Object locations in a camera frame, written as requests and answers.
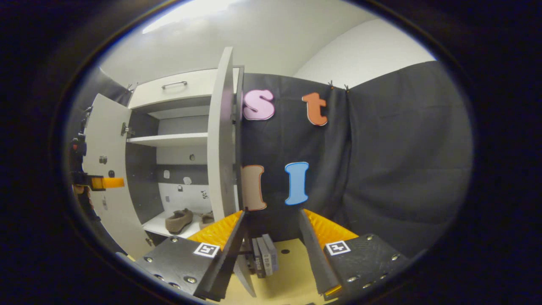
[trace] brown shoe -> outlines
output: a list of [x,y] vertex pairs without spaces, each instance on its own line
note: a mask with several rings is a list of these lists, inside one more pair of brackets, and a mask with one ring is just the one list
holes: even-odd
[[215,217],[212,215],[212,211],[207,214],[201,215],[202,221],[199,223],[199,229],[203,229],[215,223]]
[[171,234],[179,234],[184,227],[192,223],[194,214],[187,208],[173,212],[173,216],[166,218],[166,230]]

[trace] cabinet shelf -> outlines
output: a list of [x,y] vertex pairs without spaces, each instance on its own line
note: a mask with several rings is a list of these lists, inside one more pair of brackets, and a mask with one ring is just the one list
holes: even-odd
[[178,147],[192,145],[206,145],[207,132],[193,134],[175,134],[150,137],[129,138],[127,143],[141,144],[154,147]]
[[[149,231],[155,234],[159,234],[162,236],[173,236],[170,232],[166,230],[166,218],[173,216],[173,212],[164,211],[155,216],[153,219],[147,221],[143,224],[143,230]],[[193,216],[192,222],[184,227],[184,229],[177,235],[182,238],[189,238],[190,236],[194,235],[199,231],[199,222],[201,221],[201,217],[198,215]]]

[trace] foam letter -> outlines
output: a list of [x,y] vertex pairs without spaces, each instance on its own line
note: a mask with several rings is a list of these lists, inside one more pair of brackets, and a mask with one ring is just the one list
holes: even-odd
[[273,94],[269,90],[252,90],[244,96],[244,118],[247,120],[266,120],[275,114],[275,106],[269,101]]
[[290,175],[290,194],[286,199],[289,206],[297,205],[307,201],[305,194],[305,172],[308,169],[307,162],[295,162],[287,164],[284,170]]
[[323,117],[320,112],[320,107],[326,106],[326,101],[320,99],[320,95],[316,92],[307,94],[301,98],[307,103],[307,118],[309,122],[317,126],[327,124],[327,117]]
[[263,202],[261,176],[263,166],[247,165],[241,169],[241,182],[243,183],[243,205],[249,211],[265,209],[267,204]]

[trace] sticker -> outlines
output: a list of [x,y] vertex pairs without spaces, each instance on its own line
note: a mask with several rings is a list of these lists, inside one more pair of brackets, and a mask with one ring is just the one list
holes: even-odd
[[216,256],[218,249],[220,249],[220,246],[211,245],[207,243],[201,243],[198,246],[198,248],[194,251],[194,254],[213,258]]
[[275,114],[275,106],[270,102],[273,94],[269,90],[252,90],[244,95],[244,118],[247,120],[266,120]]
[[241,169],[243,183],[243,204],[249,211],[265,209],[267,203],[263,202],[261,177],[263,166],[247,165]]
[[316,126],[324,126],[327,124],[327,117],[322,116],[321,107],[326,107],[326,101],[320,98],[316,92],[307,94],[301,98],[307,103],[307,118],[309,122]]
[[346,243],[343,240],[339,242],[326,244],[326,248],[331,256],[350,252],[350,248],[348,247],[348,245],[346,245]]
[[290,193],[286,204],[289,206],[298,205],[307,201],[305,194],[305,173],[308,169],[307,162],[294,162],[287,164],[284,170],[290,175]]

